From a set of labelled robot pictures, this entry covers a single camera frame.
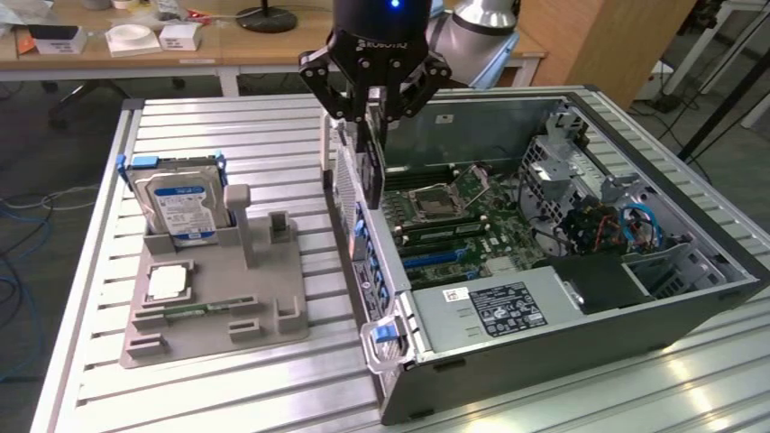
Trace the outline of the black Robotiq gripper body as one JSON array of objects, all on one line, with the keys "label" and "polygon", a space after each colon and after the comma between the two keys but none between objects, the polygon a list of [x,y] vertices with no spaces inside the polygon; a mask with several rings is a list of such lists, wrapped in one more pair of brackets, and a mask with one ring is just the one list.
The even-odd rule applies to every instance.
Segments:
[{"label": "black Robotiq gripper body", "polygon": [[428,1],[335,1],[328,56],[349,85],[381,86],[391,59],[413,69],[427,55]]}]

